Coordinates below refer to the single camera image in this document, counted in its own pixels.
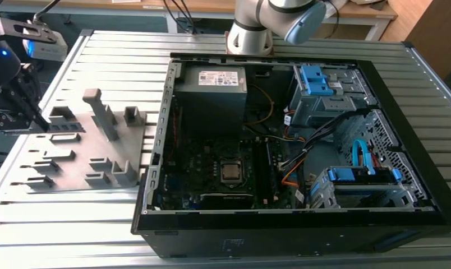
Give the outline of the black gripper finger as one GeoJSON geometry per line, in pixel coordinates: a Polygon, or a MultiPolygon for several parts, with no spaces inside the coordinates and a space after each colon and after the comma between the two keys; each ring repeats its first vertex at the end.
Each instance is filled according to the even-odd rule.
{"type": "Polygon", "coordinates": [[[29,119],[36,122],[45,133],[50,130],[49,122],[42,116],[40,102],[44,97],[38,72],[33,63],[22,63],[20,72],[20,86],[22,89],[22,99],[26,103],[25,113],[29,119]]]}
{"type": "Polygon", "coordinates": [[[28,135],[42,133],[42,128],[25,115],[0,110],[0,132],[6,135],[28,135]]]}

